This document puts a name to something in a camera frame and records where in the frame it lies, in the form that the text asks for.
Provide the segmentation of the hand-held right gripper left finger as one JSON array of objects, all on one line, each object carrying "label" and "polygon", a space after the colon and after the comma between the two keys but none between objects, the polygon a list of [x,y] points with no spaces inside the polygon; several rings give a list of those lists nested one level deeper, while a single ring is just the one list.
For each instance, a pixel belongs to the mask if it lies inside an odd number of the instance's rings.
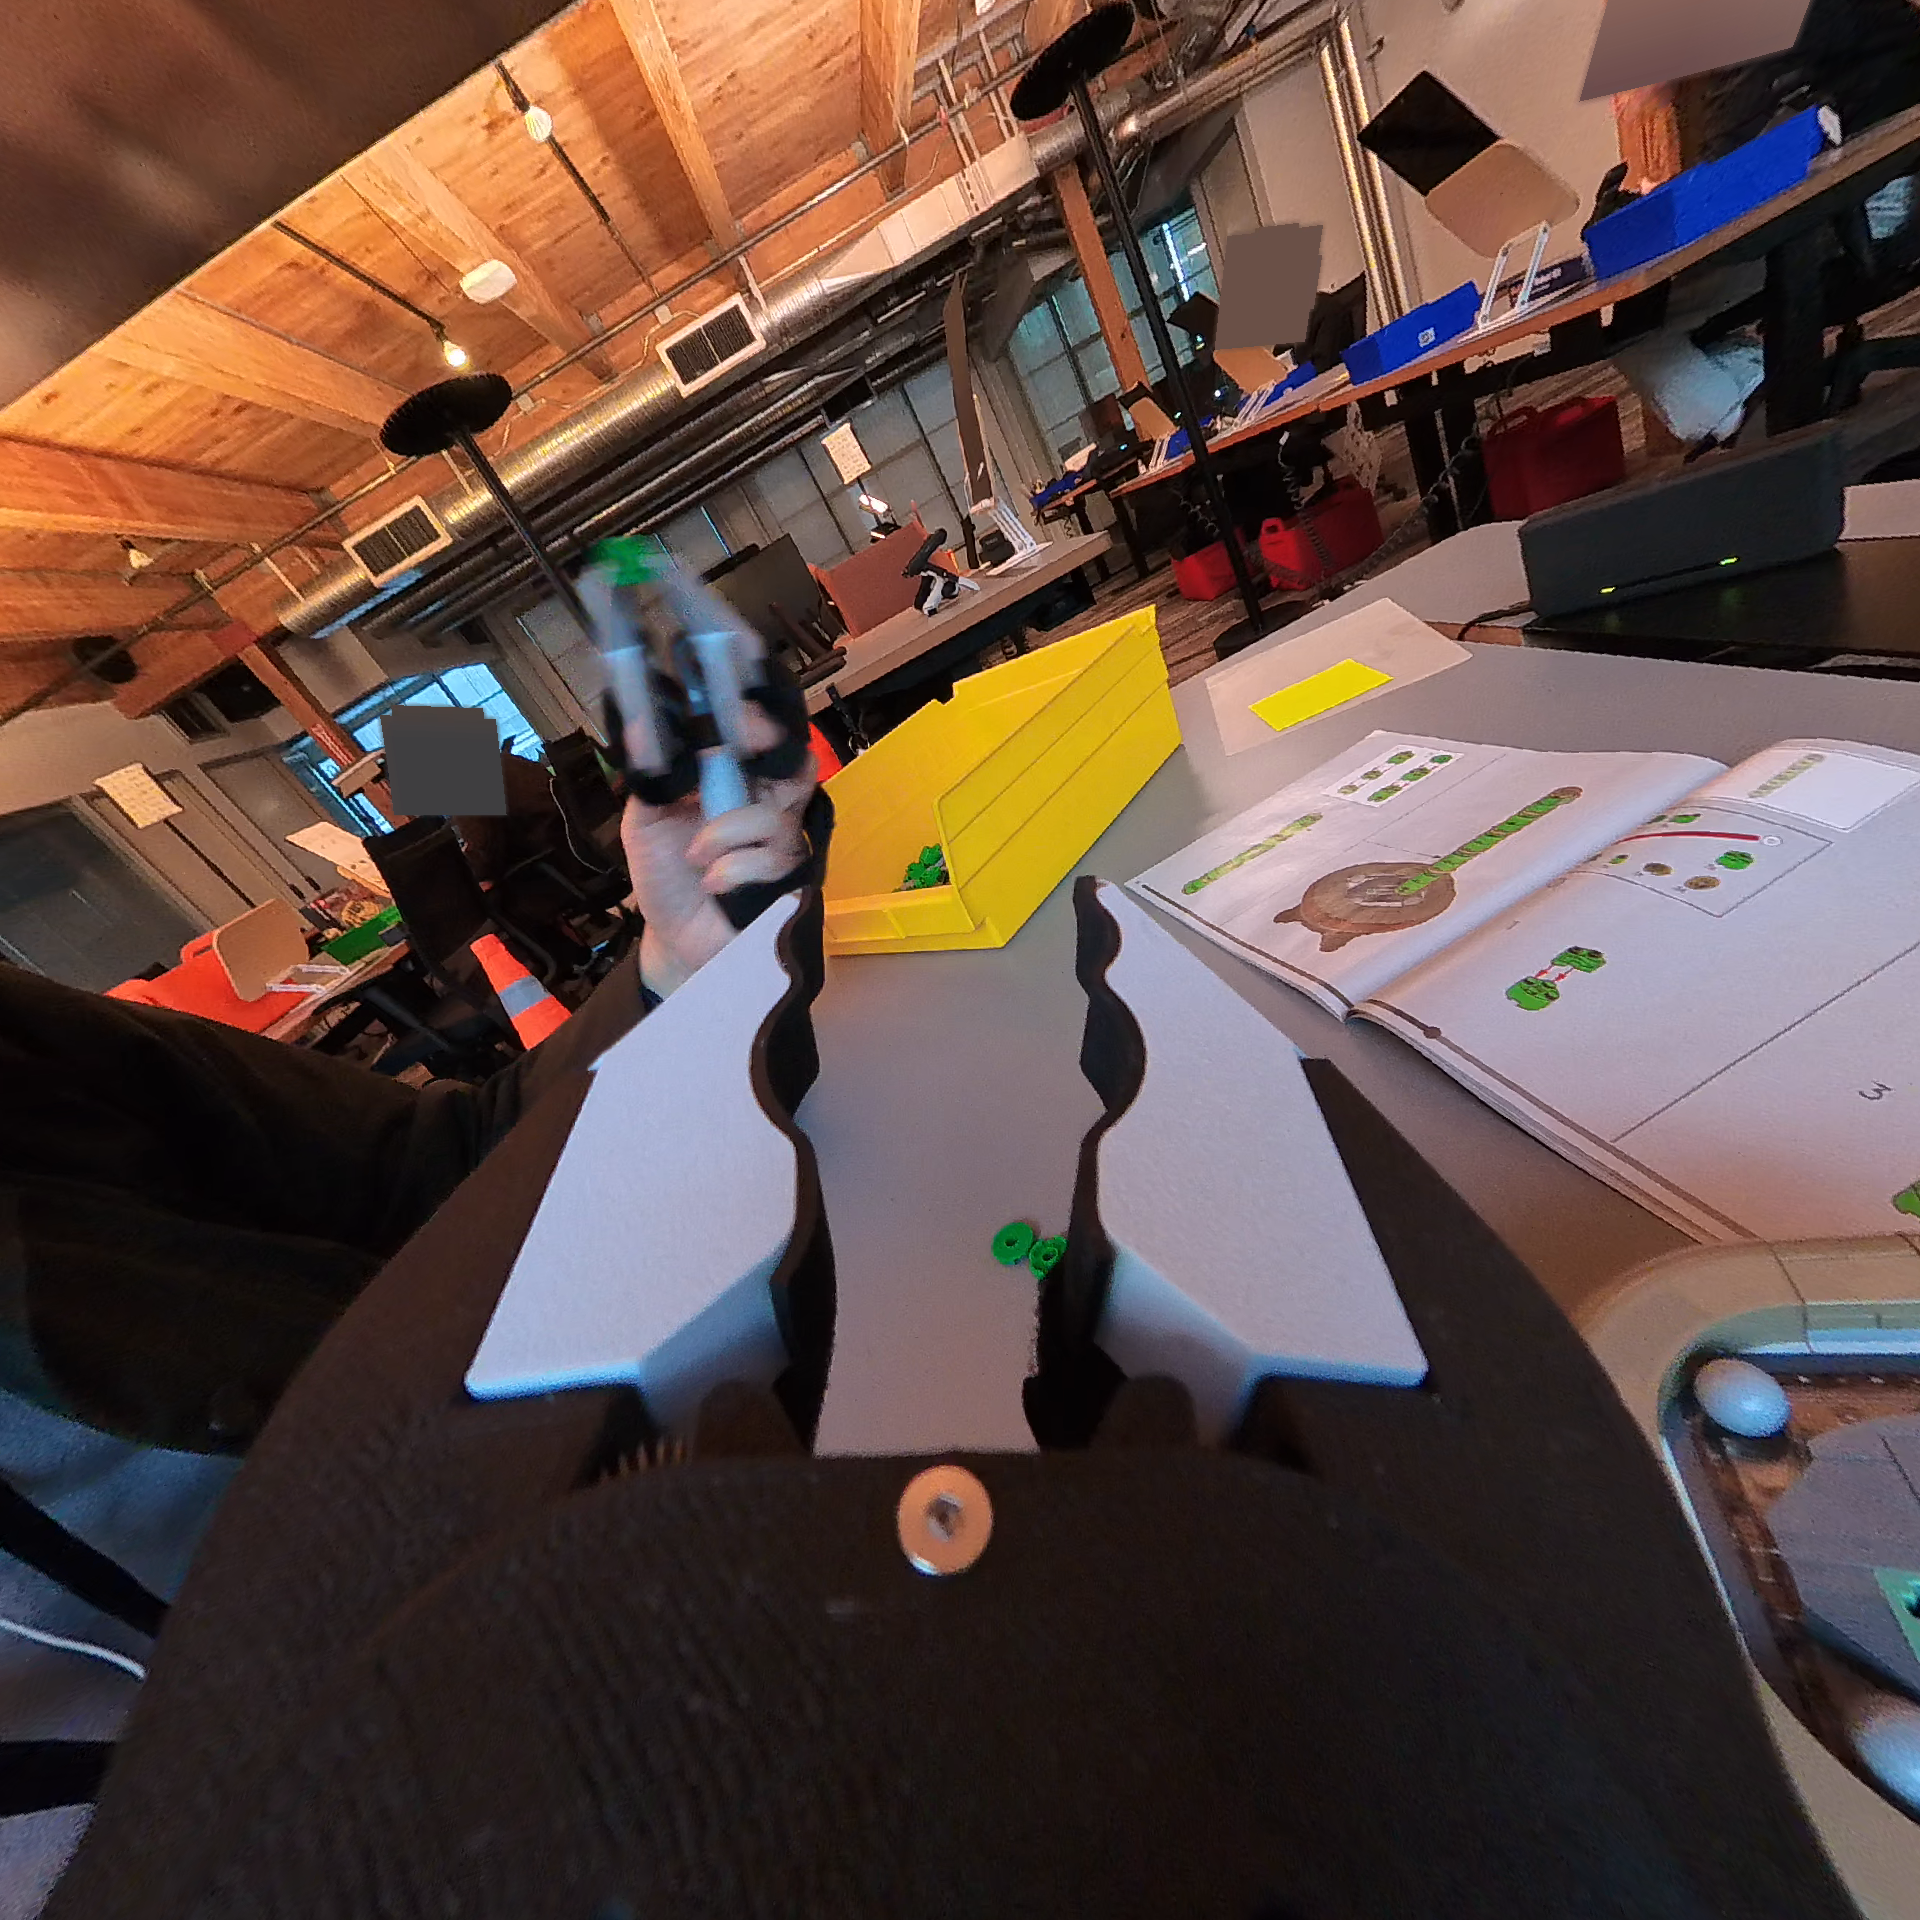
[{"label": "hand-held right gripper left finger", "polygon": [[834,1272],[801,1130],[822,1051],[825,900],[763,907],[592,1068],[464,1385],[477,1401],[622,1385],[689,1436],[726,1384],[763,1385],[811,1449]]}]

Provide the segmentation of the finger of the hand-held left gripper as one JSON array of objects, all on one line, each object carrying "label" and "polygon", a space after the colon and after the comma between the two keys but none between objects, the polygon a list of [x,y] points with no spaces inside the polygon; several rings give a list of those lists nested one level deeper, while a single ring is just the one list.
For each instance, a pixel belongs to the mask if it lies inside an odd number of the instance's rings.
[{"label": "finger of the hand-held left gripper", "polygon": [[654,663],[633,587],[585,573],[585,623],[599,653],[609,746],[625,770],[671,770],[675,740],[656,705]]}]

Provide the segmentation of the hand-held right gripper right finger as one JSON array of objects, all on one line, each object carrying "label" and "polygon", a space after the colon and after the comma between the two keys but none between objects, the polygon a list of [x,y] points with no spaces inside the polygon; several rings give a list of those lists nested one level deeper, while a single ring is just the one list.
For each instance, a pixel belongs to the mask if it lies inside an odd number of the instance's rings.
[{"label": "hand-held right gripper right finger", "polygon": [[1041,1285],[1024,1418],[1086,1448],[1171,1379],[1207,1445],[1266,1379],[1415,1388],[1430,1359],[1295,1040],[1121,887],[1072,887],[1080,1065],[1099,1114]]}]

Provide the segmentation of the yellow storage bin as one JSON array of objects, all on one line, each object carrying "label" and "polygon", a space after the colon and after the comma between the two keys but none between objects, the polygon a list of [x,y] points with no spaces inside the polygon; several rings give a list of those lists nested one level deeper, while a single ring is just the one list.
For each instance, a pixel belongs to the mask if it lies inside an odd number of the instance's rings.
[{"label": "yellow storage bin", "polygon": [[[825,952],[1007,946],[1181,746],[1154,609],[960,679],[829,783]],[[947,887],[898,892],[931,844]]]}]

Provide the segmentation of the grey desk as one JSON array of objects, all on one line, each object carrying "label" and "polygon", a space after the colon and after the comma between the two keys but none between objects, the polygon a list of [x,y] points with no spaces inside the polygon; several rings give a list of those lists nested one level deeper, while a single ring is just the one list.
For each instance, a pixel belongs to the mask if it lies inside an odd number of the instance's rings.
[{"label": "grey desk", "polygon": [[[1470,640],[1473,661],[1379,701],[1225,755],[1206,679],[1177,685],[1185,746],[1094,847],[1130,880],[1353,746],[1407,728],[1531,751],[1694,753],[1736,762],[1781,736],[1915,751],[1915,683],[1725,663],[1585,657]],[[1177,937],[1311,1053],[1379,1105],[1569,1313],[1683,1244],[1483,1108],[1369,1025],[1339,1025],[1221,949]],[[837,1276],[825,1455],[1013,1452],[1032,1283],[990,1255],[1015,1216],[1062,1231],[1078,1146],[1097,1115],[1078,1051],[1072,887],[1009,946],[832,959],[814,1028],[823,1074],[801,1122],[823,1173]]]}]

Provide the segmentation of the person's left hand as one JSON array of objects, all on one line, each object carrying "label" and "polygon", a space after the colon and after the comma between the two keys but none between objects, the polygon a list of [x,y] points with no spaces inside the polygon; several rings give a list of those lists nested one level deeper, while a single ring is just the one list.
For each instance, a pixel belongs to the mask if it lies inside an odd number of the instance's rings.
[{"label": "person's left hand", "polygon": [[737,936],[726,900],[795,873],[809,857],[805,815],[816,775],[769,783],[758,802],[707,821],[695,799],[630,799],[622,847],[640,912],[640,984],[662,1001]]}]

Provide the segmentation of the black monitor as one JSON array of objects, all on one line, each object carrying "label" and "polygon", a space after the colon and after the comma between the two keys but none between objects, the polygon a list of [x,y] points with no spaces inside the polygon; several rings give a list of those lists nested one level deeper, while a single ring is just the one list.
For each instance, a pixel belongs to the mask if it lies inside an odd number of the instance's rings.
[{"label": "black monitor", "polygon": [[767,642],[807,661],[832,650],[825,593],[792,536],[709,567],[704,583]]}]

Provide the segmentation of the black floor lamp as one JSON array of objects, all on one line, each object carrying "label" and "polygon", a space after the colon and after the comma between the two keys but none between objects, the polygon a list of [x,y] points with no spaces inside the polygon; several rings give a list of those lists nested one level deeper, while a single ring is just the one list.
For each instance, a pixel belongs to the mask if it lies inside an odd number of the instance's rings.
[{"label": "black floor lamp", "polygon": [[1169,322],[1138,243],[1135,216],[1121,192],[1113,145],[1099,123],[1097,106],[1094,101],[1094,80],[1121,59],[1135,36],[1135,29],[1136,9],[1131,5],[1094,8],[1089,16],[1062,28],[1038,51],[1015,87],[1013,112],[1022,123],[1037,123],[1043,116],[1072,106],[1085,129],[1086,149],[1095,162],[1095,171],[1107,189],[1111,212],[1119,223],[1121,249],[1136,276],[1136,289],[1143,298],[1143,314],[1159,345],[1165,376],[1171,377],[1173,395],[1177,400],[1177,419],[1190,436],[1192,472],[1199,475],[1209,513],[1217,521],[1217,530],[1227,546],[1242,602],[1242,619],[1231,625],[1214,640],[1217,661],[1225,663],[1258,647],[1272,634],[1281,634],[1288,623],[1281,609],[1270,609],[1264,603],[1270,591],[1258,586],[1253,567],[1247,559],[1247,543],[1242,539],[1233,505],[1217,472],[1193,386],[1171,340]]},{"label": "black floor lamp", "polygon": [[592,640],[592,623],[577,583],[546,552],[537,529],[529,521],[505,481],[488,457],[480,435],[512,408],[512,384],[494,373],[451,376],[402,400],[378,432],[381,447],[402,460],[461,450],[482,490],[494,499],[501,519],[535,561],[553,594],[563,602],[575,626]]}]

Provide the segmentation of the open instruction booklet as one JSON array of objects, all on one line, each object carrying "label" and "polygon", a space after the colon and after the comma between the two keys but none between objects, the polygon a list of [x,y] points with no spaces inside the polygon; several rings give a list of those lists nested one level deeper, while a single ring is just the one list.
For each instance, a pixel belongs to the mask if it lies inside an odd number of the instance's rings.
[{"label": "open instruction booklet", "polygon": [[1694,1241],[1915,1234],[1914,753],[1383,729],[1130,887]]}]

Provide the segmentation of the brown brick pot model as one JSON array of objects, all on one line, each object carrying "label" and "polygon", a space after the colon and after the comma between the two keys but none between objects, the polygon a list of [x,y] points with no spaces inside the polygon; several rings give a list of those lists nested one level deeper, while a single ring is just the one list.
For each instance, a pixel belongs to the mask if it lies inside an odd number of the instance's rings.
[{"label": "brown brick pot model", "polygon": [[1915,1916],[1915,1234],[1667,1255],[1583,1332],[1859,1916]]}]

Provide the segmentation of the wooden document stand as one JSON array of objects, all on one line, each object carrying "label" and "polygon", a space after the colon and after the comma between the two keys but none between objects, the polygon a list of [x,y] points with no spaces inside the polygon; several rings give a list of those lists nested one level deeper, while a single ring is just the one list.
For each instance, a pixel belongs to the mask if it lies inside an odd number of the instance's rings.
[{"label": "wooden document stand", "polygon": [[181,949],[183,970],[213,972],[238,1001],[261,1001],[306,964],[314,928],[286,900],[267,900]]},{"label": "wooden document stand", "polygon": [[1496,133],[1434,73],[1415,76],[1360,129],[1360,145],[1410,186],[1462,247],[1493,261],[1478,307],[1491,328],[1510,259],[1530,249],[1513,312],[1536,303],[1555,226],[1578,216],[1575,189],[1539,156]]}]

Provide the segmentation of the orange chair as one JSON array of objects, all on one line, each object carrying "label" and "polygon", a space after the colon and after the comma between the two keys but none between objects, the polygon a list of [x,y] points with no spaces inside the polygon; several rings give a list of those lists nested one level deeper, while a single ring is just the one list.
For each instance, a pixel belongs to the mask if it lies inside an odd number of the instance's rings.
[{"label": "orange chair", "polygon": [[299,1016],[310,992],[273,991],[259,999],[240,999],[213,949],[195,952],[181,964],[155,979],[130,979],[106,991],[110,999],[130,1001],[168,1013],[181,1013],[245,1033],[265,1033],[286,1018]]}]

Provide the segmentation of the clear sleeve with yellow card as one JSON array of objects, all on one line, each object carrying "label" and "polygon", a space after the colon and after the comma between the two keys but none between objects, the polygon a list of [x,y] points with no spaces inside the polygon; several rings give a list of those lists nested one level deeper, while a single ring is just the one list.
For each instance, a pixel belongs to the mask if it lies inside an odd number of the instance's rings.
[{"label": "clear sleeve with yellow card", "polygon": [[1237,755],[1467,659],[1466,645],[1383,600],[1326,626],[1302,623],[1272,650],[1258,645],[1217,668],[1206,688],[1221,751]]}]

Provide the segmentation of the person's grey garment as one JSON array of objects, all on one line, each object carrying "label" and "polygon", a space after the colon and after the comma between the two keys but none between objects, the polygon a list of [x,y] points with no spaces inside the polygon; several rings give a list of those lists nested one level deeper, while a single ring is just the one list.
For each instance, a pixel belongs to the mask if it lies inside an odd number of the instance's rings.
[{"label": "person's grey garment", "polygon": [[[238,1456],[136,1448],[6,1396],[6,1480],[151,1594],[173,1600],[195,1559]],[[41,1635],[110,1649],[145,1664],[150,1644],[13,1555],[2,1565],[2,1615]],[[89,1656],[2,1635],[2,1738],[113,1741],[137,1682]],[[34,1917],[75,1853],[89,1808],[8,1818],[2,1916]]]}]

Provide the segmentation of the white plastic bag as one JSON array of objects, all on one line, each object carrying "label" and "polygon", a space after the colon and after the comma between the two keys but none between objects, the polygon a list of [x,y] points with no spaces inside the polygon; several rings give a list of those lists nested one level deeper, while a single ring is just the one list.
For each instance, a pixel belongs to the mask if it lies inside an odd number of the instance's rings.
[{"label": "white plastic bag", "polygon": [[1681,328],[1658,328],[1614,355],[1616,369],[1683,443],[1729,443],[1766,379],[1766,351],[1749,332],[1701,345]]}]

